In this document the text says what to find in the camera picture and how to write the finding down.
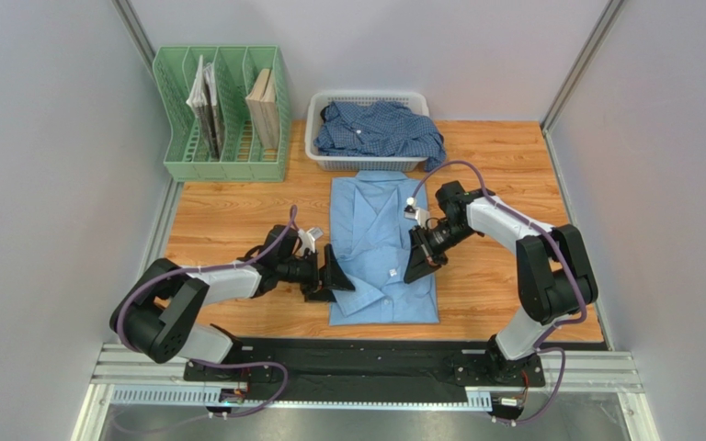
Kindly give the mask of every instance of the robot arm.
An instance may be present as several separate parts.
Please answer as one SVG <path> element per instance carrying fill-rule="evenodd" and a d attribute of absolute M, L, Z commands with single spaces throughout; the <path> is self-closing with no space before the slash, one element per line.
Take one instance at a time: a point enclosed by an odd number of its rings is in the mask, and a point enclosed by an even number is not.
<path fill-rule="evenodd" d="M 248 254 L 268 249 L 283 230 L 284 226 L 275 225 L 265 243 Z M 318 269 L 315 242 L 321 235 L 323 232 L 317 228 L 308 232 L 289 230 L 282 242 L 259 255 L 250 266 L 181 274 L 156 283 L 141 293 L 125 313 L 122 326 L 128 341 L 155 363 L 164 363 L 174 356 L 216 364 L 232 358 L 235 361 L 235 356 L 229 356 L 240 352 L 241 344 L 233 335 L 214 325 L 195 323 L 203 306 L 259 297 L 274 289 L 279 281 L 299 283 L 305 301 L 335 301 L 332 289 L 355 290 L 339 267 L 331 244 L 325 246 L 325 265 Z M 136 289 L 179 268 L 168 259 L 154 261 L 114 310 L 109 322 L 111 330 L 117 331 L 122 305 Z M 154 303 L 156 299 L 169 301 L 162 307 Z"/>
<path fill-rule="evenodd" d="M 418 225 L 410 231 L 411 254 L 404 281 L 410 283 L 448 263 L 445 252 L 471 236 L 488 234 L 517 258 L 518 295 L 521 307 L 508 326 L 490 340 L 496 375 L 518 372 L 521 361 L 534 354 L 534 346 L 554 324 L 579 311 L 578 301 L 563 270 L 552 271 L 549 259 L 558 260 L 535 226 L 550 232 L 570 266 L 586 304 L 598 297 L 598 287 L 579 230 L 572 225 L 553 227 L 506 212 L 507 205 L 486 189 L 465 191 L 457 181 L 443 185 L 436 197 L 445 217 L 434 228 L 428 213 L 408 200 L 405 216 Z"/>

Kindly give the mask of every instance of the white wall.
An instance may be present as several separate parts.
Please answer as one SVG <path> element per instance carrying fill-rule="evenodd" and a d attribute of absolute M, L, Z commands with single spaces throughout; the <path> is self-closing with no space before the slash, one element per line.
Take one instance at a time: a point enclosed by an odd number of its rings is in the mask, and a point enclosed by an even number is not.
<path fill-rule="evenodd" d="M 0 440 L 70 437 L 165 190 L 164 114 L 110 2 L 0 2 Z"/>
<path fill-rule="evenodd" d="M 552 140 L 661 436 L 706 439 L 706 2 L 631 0 Z"/>
<path fill-rule="evenodd" d="M 541 119 L 606 0 L 131 0 L 152 44 L 278 44 L 293 115 L 414 90 L 438 119 Z"/>

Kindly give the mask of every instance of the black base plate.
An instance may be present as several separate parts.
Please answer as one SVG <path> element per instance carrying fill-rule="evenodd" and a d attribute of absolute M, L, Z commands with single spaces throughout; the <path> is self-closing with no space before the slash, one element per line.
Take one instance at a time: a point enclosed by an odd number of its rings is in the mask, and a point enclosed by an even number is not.
<path fill-rule="evenodd" d="M 239 363 L 252 363 L 256 361 L 272 361 L 274 353 L 269 350 L 238 350 L 229 354 L 223 361 L 226 365 Z M 185 365 L 184 381 L 242 381 L 249 383 L 270 383 L 281 380 L 274 379 L 273 367 L 252 367 L 249 369 L 216 369 L 199 364 L 187 363 Z"/>
<path fill-rule="evenodd" d="M 484 355 L 462 349 L 483 349 L 485 342 L 416 342 L 318 339 L 242 338 L 251 351 L 232 353 L 236 360 L 276 361 L 288 368 L 290 381 L 280 397 L 296 401 L 465 402 L 464 386 L 523 387 L 524 380 L 494 383 L 476 369 Z M 545 384 L 540 359 L 529 365 L 530 386 Z M 279 387 L 278 369 L 227 371 L 204 367 L 185 369 L 186 381 L 250 381 L 248 398 L 264 400 Z"/>
<path fill-rule="evenodd" d="M 504 386 L 504 387 L 524 387 L 524 378 L 516 375 L 513 379 L 495 381 L 489 378 L 482 369 L 486 360 L 486 354 L 457 354 L 453 358 L 454 378 L 456 384 L 460 386 Z M 537 388 L 546 385 L 546 378 L 543 376 L 543 364 L 539 356 L 532 356 L 524 369 L 527 374 L 529 385 Z"/>

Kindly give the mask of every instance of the folded shirt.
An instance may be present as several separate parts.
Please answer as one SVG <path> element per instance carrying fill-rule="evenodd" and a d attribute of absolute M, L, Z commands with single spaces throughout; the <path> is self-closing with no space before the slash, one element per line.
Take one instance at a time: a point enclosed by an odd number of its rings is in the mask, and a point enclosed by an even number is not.
<path fill-rule="evenodd" d="M 314 144 L 327 156 L 426 156 L 431 171 L 446 160 L 443 137 L 432 119 L 394 101 L 371 106 L 334 101 L 323 111 Z"/>
<path fill-rule="evenodd" d="M 334 291 L 329 324 L 437 323 L 435 276 L 405 284 L 410 256 L 404 206 L 418 181 L 400 172 L 362 171 L 331 184 L 331 244 L 355 291 Z M 427 192 L 416 197 L 427 207 Z"/>

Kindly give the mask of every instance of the gray floor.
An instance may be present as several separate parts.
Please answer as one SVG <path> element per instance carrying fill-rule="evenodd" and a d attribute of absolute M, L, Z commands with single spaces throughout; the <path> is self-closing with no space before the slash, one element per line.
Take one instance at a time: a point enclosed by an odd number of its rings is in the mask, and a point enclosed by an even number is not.
<path fill-rule="evenodd" d="M 527 413 L 541 403 L 531 394 Z M 146 430 L 204 414 L 188 407 L 117 406 L 122 427 Z M 101 440 L 301 440 L 301 441 L 409 441 L 409 440 L 542 440 L 627 441 L 616 394 L 561 394 L 552 408 L 532 424 L 510 428 L 492 424 L 487 415 L 460 412 L 337 411 L 266 409 L 239 420 L 203 420 L 156 435 L 125 435 L 107 428 Z"/>

